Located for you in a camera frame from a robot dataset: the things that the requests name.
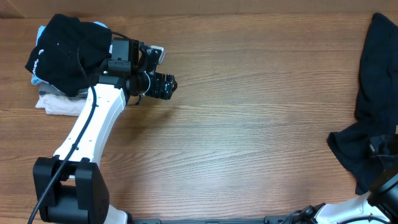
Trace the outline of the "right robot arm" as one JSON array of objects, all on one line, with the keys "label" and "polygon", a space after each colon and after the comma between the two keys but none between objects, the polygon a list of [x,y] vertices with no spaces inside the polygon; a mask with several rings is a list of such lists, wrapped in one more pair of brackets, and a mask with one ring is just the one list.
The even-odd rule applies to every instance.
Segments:
[{"label": "right robot arm", "polygon": [[365,194],[338,204],[310,205],[283,223],[397,223],[397,166],[384,170]]}]

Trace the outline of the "dark navy t-shirt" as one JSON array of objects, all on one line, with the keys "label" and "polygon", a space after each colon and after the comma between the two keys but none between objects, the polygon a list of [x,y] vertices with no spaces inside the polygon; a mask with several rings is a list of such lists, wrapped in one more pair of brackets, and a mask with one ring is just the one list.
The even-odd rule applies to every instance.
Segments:
[{"label": "dark navy t-shirt", "polygon": [[330,133],[327,143],[362,195],[384,170],[397,165],[369,151],[370,137],[397,134],[397,25],[381,13],[373,14],[361,54],[355,117],[351,126]]}]

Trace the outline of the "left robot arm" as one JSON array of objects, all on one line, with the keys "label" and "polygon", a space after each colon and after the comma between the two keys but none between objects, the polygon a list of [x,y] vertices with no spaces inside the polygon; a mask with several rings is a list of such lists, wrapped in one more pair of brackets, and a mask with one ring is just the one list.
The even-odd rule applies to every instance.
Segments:
[{"label": "left robot arm", "polygon": [[132,223],[128,212],[109,202],[100,172],[101,157],[111,129],[129,98],[149,96],[169,100],[178,84],[156,68],[163,47],[116,34],[111,55],[89,80],[86,103],[66,140],[52,157],[40,157],[33,168],[36,215],[49,223]]}]

